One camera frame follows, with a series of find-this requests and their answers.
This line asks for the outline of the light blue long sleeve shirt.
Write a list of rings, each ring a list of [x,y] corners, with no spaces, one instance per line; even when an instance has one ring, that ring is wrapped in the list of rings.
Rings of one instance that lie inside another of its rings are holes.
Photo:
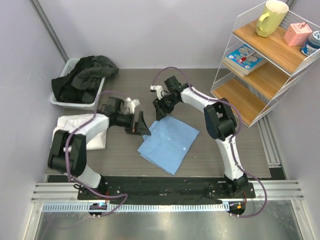
[[[138,153],[165,172],[175,175],[199,131],[172,117],[154,121],[151,135],[144,135]]]

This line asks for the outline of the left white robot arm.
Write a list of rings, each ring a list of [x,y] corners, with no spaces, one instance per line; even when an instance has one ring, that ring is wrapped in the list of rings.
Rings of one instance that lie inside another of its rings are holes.
[[[107,192],[104,177],[87,164],[87,144],[109,127],[123,127],[127,134],[150,136],[151,132],[144,120],[144,113],[135,112],[140,105],[138,99],[122,100],[109,97],[107,104],[95,111],[93,116],[71,130],[59,129],[53,135],[47,165],[50,169],[66,174],[89,188],[89,194],[100,200]]]

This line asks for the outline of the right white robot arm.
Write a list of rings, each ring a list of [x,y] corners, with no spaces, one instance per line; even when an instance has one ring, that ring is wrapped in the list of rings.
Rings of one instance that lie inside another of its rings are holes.
[[[224,165],[226,193],[233,198],[241,195],[248,186],[248,176],[244,172],[236,146],[237,121],[227,99],[210,98],[187,83],[181,84],[175,76],[164,81],[167,90],[161,85],[151,85],[150,92],[156,93],[152,102],[156,120],[170,114],[178,103],[188,104],[204,114],[205,127],[220,150]]]

